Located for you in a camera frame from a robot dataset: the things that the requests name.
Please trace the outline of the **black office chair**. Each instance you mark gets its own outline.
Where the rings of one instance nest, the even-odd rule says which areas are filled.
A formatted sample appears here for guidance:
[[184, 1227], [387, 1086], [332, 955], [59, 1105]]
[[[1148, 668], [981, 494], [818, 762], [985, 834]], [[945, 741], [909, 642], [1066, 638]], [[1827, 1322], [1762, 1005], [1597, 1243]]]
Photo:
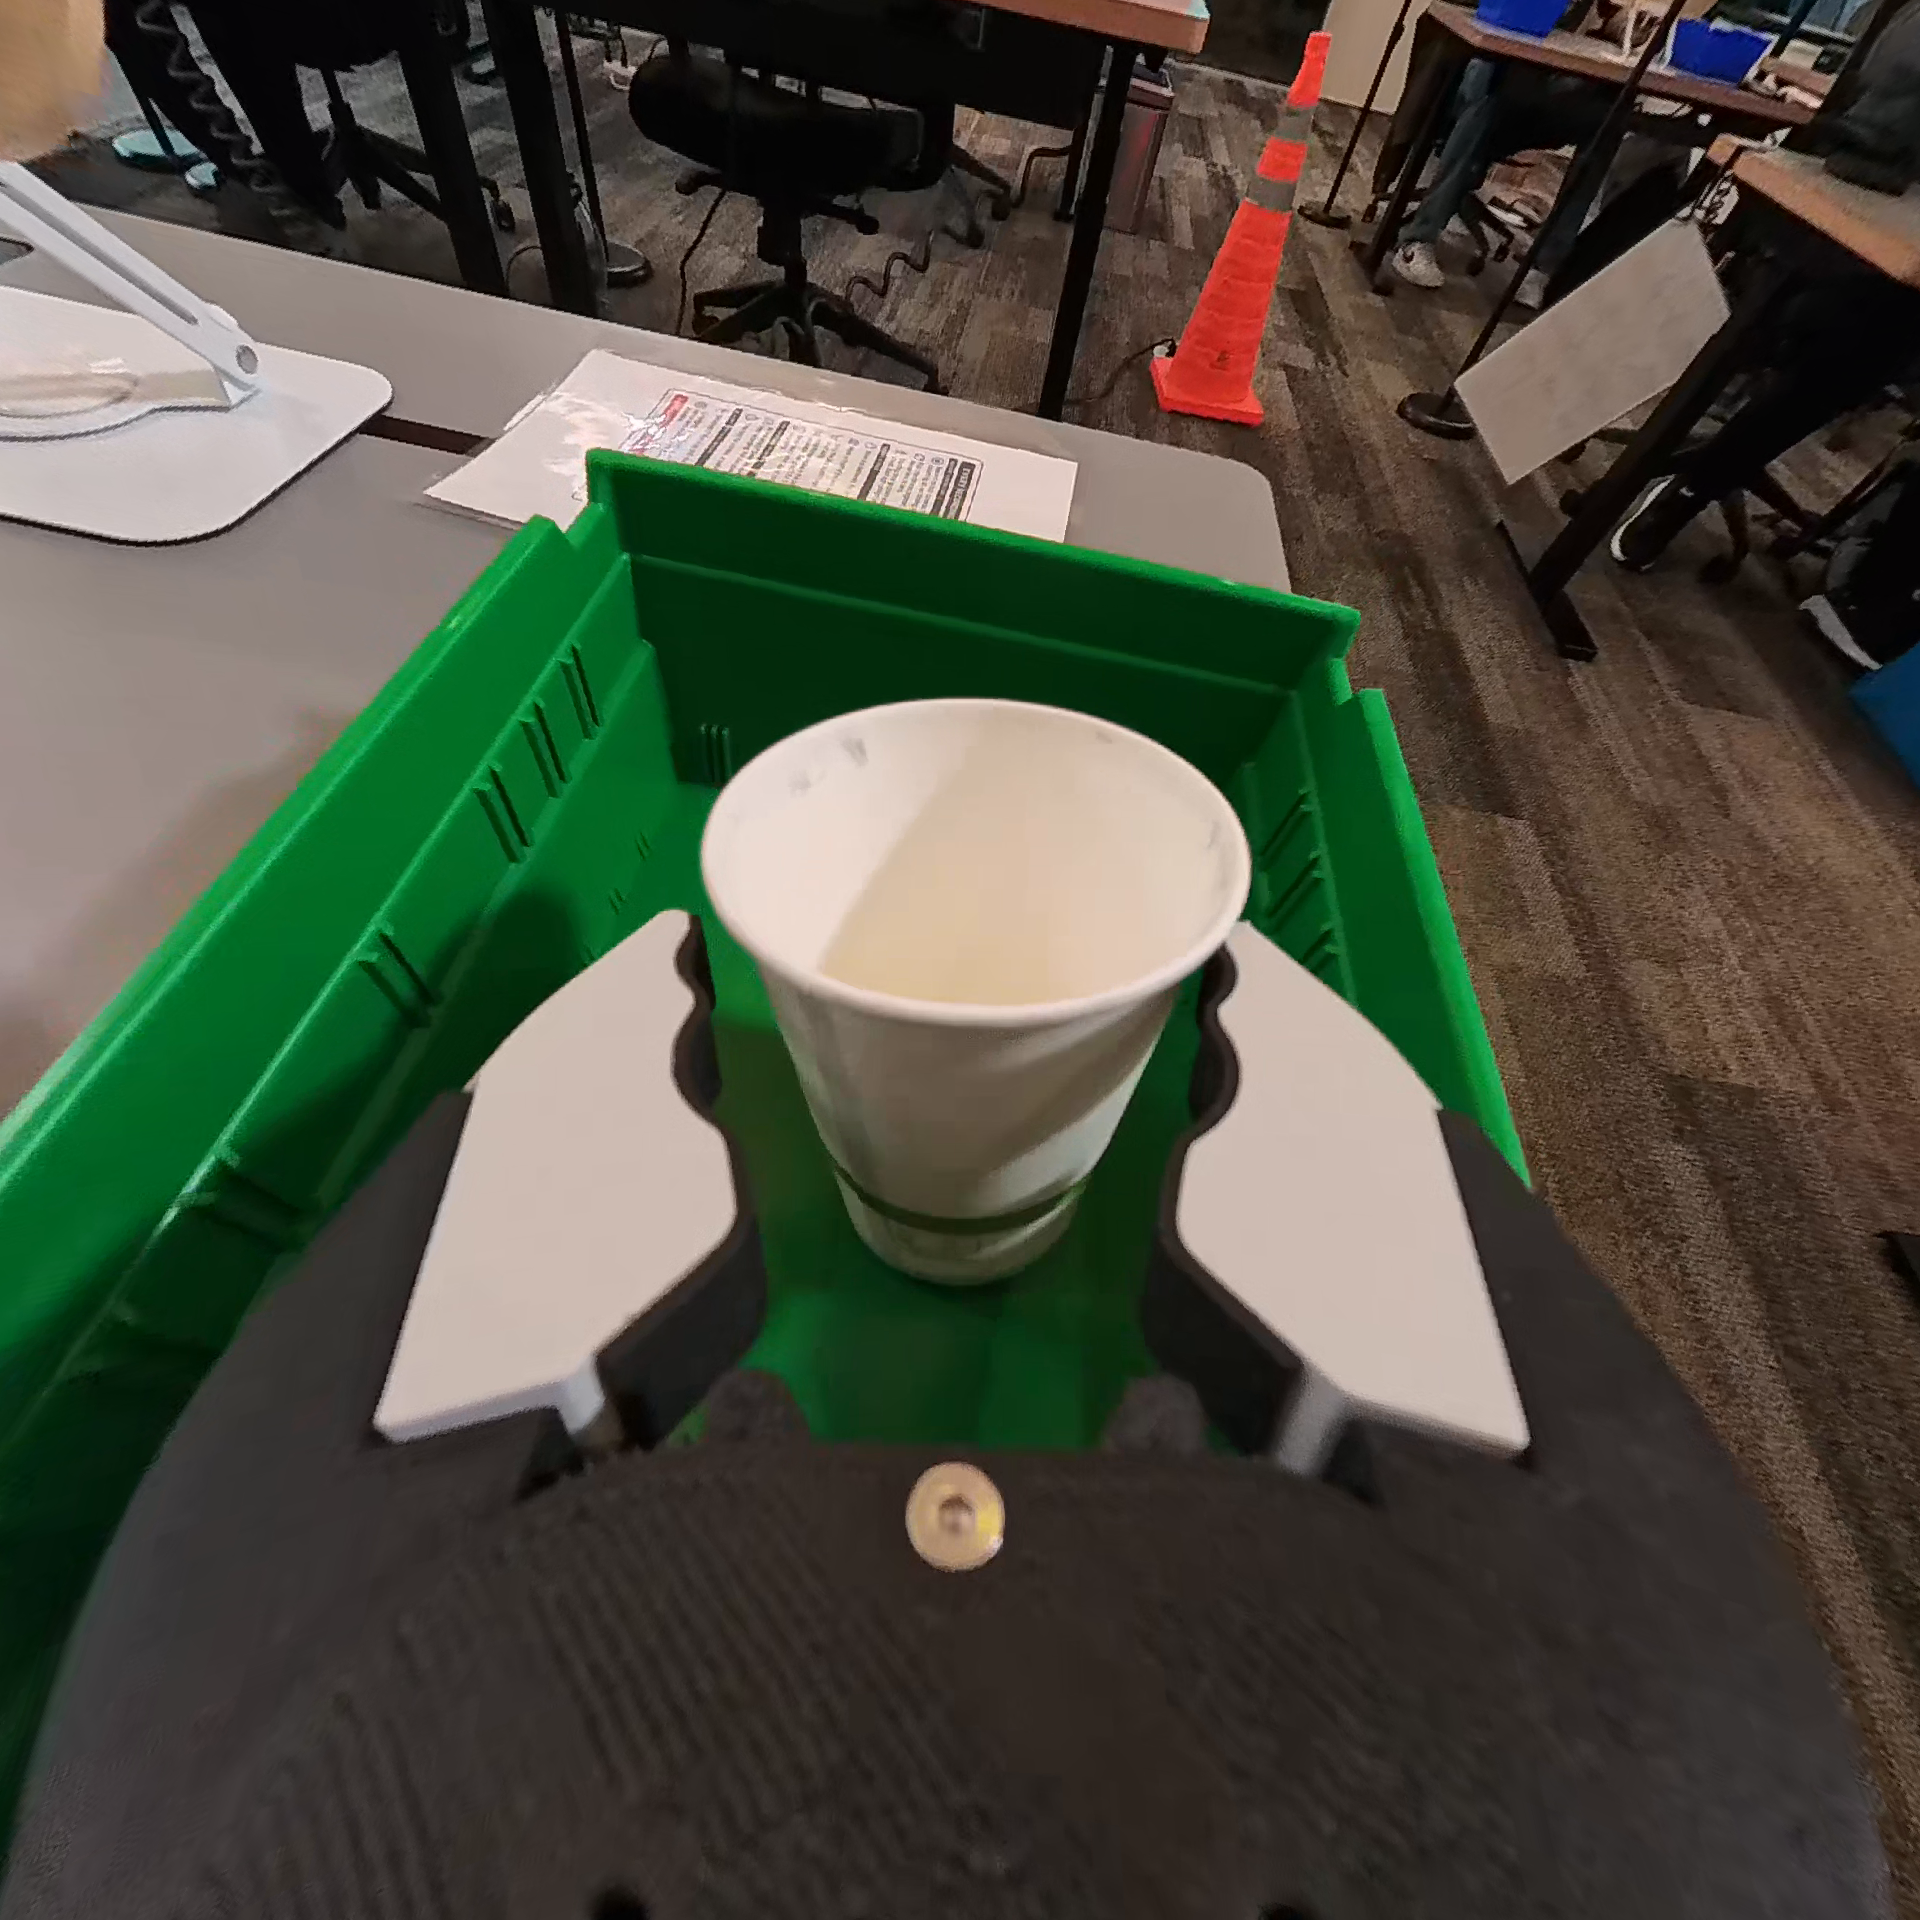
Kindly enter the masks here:
[[718, 201], [757, 206], [757, 258], [771, 280], [715, 286], [681, 302], [701, 345], [782, 341], [794, 363], [817, 369], [821, 331], [842, 345], [906, 369], [926, 393], [941, 393], [932, 360], [859, 316], [809, 275], [804, 224], [840, 221], [875, 234], [869, 194], [915, 194], [941, 185], [954, 168], [954, 109], [897, 104], [836, 104], [813, 85], [789, 88], [683, 38], [633, 73], [636, 130], [691, 163], [681, 192], [712, 188]]

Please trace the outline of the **white board on pole stand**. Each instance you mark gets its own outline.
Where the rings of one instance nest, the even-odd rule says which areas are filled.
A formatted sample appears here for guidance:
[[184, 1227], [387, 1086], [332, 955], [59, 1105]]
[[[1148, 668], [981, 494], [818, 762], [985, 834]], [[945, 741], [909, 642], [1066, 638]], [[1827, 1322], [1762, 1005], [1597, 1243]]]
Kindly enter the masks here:
[[1536, 251], [1552, 254], [1554, 275], [1534, 321], [1473, 360], [1451, 388], [1400, 403], [1400, 418], [1429, 437], [1484, 437], [1507, 485], [1667, 390], [1731, 314], [1672, 164], [1585, 221], [1625, 148], [1628, 116], [1629, 101], [1619, 101], [1576, 148], [1538, 234]]

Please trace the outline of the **wooden table black legs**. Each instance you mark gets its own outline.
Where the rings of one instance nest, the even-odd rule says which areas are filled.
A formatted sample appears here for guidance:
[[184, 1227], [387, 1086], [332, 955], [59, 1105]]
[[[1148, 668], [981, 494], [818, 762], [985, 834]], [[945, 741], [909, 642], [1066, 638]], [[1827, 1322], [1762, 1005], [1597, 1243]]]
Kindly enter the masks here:
[[1714, 81], [1680, 69], [1667, 56], [1664, 4], [1652, 4], [1652, 45], [1616, 48], [1581, 20], [1592, 4], [1557, 4], [1546, 35], [1510, 32], [1468, 4], [1425, 4], [1409, 27], [1409, 73], [1400, 108], [1384, 133], [1365, 219], [1372, 234], [1354, 242], [1372, 289], [1389, 297], [1389, 254], [1419, 198], [1422, 180], [1442, 146], [1457, 85], [1475, 59], [1536, 81], [1569, 81], [1608, 105], [1629, 101], [1632, 134], [1702, 153], [1714, 138], [1771, 138], [1814, 121], [1835, 75], [1782, 64], [1771, 51], [1742, 81]]
[[[573, 4], [485, 2], [497, 73], [512, 109], [546, 293], [555, 308], [602, 314], [600, 281], [569, 194], [555, 88], [540, 14]], [[1060, 418], [1081, 342], [1140, 56], [1192, 57], [1209, 37], [1204, 2], [985, 4], [581, 4], [620, 29], [739, 53], [792, 81], [890, 105], [952, 105], [1081, 130], [1073, 241], [1054, 312], [1038, 411]]]
[[1738, 289], [1729, 321], [1698, 348], [1680, 377], [1628, 440], [1613, 464], [1576, 498], [1557, 533], [1525, 544], [1502, 518], [1497, 533], [1552, 649], [1573, 664], [1597, 642], [1569, 589], [1641, 494], [1698, 453], [1760, 386], [1777, 355], [1782, 312], [1806, 269], [1859, 264], [1915, 290], [1915, 185], [1902, 197], [1838, 180], [1793, 150], [1747, 150], [1736, 160]]

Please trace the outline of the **white paper cup green band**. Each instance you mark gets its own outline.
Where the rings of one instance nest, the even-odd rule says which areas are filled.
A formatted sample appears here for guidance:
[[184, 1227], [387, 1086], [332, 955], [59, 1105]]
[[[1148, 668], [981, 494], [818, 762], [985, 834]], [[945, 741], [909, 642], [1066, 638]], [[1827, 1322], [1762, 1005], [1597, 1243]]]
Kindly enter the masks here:
[[1253, 854], [1222, 790], [1146, 733], [923, 699], [749, 760], [712, 804], [701, 874], [856, 1232], [969, 1286], [1073, 1225]]

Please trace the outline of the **green plastic bin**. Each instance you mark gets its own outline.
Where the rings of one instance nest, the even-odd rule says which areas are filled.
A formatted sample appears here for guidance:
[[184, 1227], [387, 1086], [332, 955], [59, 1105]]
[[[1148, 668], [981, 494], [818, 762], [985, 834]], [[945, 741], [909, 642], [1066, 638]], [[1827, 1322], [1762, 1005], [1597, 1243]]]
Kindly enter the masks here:
[[594, 453], [4, 1123], [4, 1840], [142, 1475], [320, 1225], [660, 910], [754, 754], [836, 714], [1094, 714], [1249, 829], [1249, 918], [1530, 1177], [1357, 612]]

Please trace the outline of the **laminated paper sheet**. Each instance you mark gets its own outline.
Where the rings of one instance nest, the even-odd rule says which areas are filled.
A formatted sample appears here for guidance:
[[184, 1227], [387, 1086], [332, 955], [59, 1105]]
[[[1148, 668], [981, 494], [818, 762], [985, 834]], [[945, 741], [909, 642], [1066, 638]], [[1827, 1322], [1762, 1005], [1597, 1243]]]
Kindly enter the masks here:
[[569, 528], [596, 450], [1042, 542], [1067, 537], [1080, 474], [1066, 454], [596, 350], [424, 500], [500, 531]]

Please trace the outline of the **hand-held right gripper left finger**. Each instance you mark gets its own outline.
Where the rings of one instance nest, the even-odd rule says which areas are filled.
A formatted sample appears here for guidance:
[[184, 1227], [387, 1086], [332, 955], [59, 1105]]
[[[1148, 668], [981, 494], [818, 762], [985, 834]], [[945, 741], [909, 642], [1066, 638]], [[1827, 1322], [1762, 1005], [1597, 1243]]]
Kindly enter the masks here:
[[762, 1331], [762, 1236], [715, 1115], [704, 929], [670, 907], [544, 1000], [467, 1090], [376, 1404], [408, 1444], [553, 1413], [653, 1449]]

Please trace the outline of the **wooden document stand white base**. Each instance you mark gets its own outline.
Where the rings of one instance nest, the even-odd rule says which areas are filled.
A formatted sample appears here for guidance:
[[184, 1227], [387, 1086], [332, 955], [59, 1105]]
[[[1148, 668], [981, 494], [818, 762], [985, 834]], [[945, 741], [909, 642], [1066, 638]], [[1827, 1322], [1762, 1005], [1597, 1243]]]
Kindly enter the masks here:
[[216, 537], [380, 417], [371, 369], [259, 342], [25, 164], [4, 236], [101, 305], [2, 296], [2, 516], [114, 544]]

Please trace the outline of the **orange traffic cone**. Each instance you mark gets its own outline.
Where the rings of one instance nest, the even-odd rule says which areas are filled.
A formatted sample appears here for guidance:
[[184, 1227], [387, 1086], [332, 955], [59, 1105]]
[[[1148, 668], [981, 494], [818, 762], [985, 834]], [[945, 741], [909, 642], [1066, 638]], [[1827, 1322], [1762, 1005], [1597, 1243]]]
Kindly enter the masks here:
[[1177, 342], [1149, 363], [1166, 417], [1225, 426], [1265, 420], [1258, 365], [1307, 163], [1313, 116], [1323, 94], [1330, 38], [1329, 32], [1307, 37], [1277, 124], [1249, 176], [1189, 322]]

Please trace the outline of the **large blue plastic bin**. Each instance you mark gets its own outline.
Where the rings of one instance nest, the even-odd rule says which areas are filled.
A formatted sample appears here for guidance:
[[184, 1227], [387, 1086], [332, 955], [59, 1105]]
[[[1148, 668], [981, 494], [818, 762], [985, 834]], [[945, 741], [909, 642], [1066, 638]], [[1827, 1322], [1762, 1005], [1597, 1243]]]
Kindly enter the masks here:
[[1889, 744], [1914, 785], [1920, 777], [1918, 692], [1918, 642], [1851, 686], [1856, 708]]

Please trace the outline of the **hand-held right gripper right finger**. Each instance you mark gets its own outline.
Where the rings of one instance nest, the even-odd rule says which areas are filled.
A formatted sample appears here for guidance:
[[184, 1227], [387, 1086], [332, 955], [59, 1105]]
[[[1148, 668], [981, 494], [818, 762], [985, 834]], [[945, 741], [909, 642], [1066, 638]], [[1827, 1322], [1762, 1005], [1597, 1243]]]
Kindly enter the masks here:
[[1360, 1424], [1516, 1461], [1530, 1419], [1444, 1110], [1251, 921], [1195, 1000], [1144, 1342], [1238, 1457], [1320, 1478]]

